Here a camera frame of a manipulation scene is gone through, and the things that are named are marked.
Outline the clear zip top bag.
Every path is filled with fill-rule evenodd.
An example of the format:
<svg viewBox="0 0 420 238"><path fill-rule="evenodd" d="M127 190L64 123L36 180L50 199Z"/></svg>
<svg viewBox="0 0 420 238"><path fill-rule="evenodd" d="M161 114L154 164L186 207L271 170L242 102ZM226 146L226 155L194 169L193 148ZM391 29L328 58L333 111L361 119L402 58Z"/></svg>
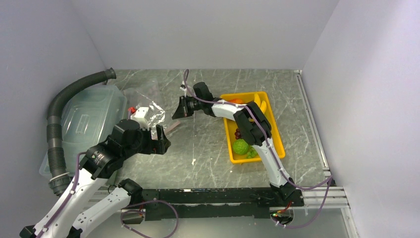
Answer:
<svg viewBox="0 0 420 238"><path fill-rule="evenodd" d="M149 107L149 129L153 138L157 138L155 129L157 124L163 126L166 134L171 133L180 125L180 121L172 120L166 112L157 81L142 81L122 92L128 100L128 107Z"/></svg>

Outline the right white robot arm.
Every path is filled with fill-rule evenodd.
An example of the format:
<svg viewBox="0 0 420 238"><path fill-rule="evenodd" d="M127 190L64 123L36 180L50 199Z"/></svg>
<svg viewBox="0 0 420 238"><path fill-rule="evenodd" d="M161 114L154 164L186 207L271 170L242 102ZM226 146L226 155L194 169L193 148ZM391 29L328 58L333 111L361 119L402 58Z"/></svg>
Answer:
<svg viewBox="0 0 420 238"><path fill-rule="evenodd" d="M268 173L274 202L284 206L293 196L302 195L302 191L295 187L275 151L270 122L255 102L235 104L214 97L204 82L196 83L193 87L184 82L180 88L184 95L179 98L173 119L187 118L196 111L203 111L206 115L236 122L242 139L251 145L261 158Z"/></svg>

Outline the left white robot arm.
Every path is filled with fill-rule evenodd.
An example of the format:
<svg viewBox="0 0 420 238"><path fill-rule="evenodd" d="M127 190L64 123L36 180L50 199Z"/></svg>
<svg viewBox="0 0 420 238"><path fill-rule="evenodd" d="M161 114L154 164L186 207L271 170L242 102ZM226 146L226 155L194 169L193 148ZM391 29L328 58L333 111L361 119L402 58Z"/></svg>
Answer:
<svg viewBox="0 0 420 238"><path fill-rule="evenodd" d="M90 209L82 209L122 168L125 160L136 154L163 155L171 146L162 125L156 125L157 138L151 129L143 129L131 119L117 123L105 141L83 152L76 159L78 170L70 185L52 209L35 225L24 227L21 238L81 238L106 220L113 212L126 206L138 207L143 201L143 189L131 179L122 180L114 192Z"/></svg>

